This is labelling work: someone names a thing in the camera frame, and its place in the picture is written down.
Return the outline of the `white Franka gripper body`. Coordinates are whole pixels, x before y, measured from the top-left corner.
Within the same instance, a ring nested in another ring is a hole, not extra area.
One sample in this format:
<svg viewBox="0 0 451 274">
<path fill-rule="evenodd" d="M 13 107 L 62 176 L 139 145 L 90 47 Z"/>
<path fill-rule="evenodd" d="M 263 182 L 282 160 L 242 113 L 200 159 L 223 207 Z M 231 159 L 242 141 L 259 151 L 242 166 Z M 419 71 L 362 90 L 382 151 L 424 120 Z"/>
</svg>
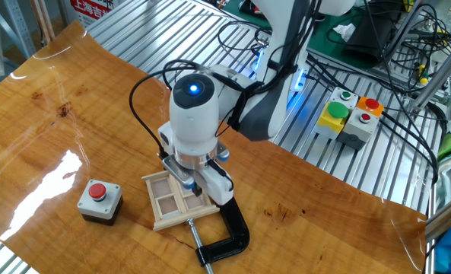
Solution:
<svg viewBox="0 0 451 274">
<path fill-rule="evenodd" d="M 223 206 L 233 198 L 232 181 L 229 174 L 220 166 L 204 167 L 194 171 L 196 183 L 218 205 Z"/>
</svg>

